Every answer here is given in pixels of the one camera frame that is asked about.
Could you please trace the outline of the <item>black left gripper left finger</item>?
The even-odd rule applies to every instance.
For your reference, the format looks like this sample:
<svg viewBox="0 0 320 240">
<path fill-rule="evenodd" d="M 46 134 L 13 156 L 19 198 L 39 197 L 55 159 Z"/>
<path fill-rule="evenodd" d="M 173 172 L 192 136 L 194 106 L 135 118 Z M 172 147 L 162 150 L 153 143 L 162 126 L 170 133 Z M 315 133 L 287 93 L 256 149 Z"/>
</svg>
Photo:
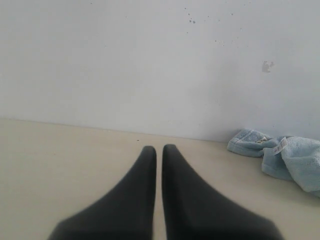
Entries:
<svg viewBox="0 0 320 240">
<path fill-rule="evenodd" d="M 50 240 L 151 240 L 157 154 L 143 147 L 127 174 L 101 199 L 62 220 Z"/>
</svg>

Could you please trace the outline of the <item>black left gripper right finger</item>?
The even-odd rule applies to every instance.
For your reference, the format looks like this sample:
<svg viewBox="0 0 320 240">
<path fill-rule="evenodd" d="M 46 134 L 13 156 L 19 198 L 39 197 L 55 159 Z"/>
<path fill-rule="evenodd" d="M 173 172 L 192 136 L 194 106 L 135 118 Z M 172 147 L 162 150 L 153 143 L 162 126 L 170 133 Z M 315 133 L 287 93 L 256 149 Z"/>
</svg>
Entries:
<svg viewBox="0 0 320 240">
<path fill-rule="evenodd" d="M 174 144 L 162 151 L 162 202 L 169 240 L 282 240 L 276 225 L 211 187 Z"/>
</svg>

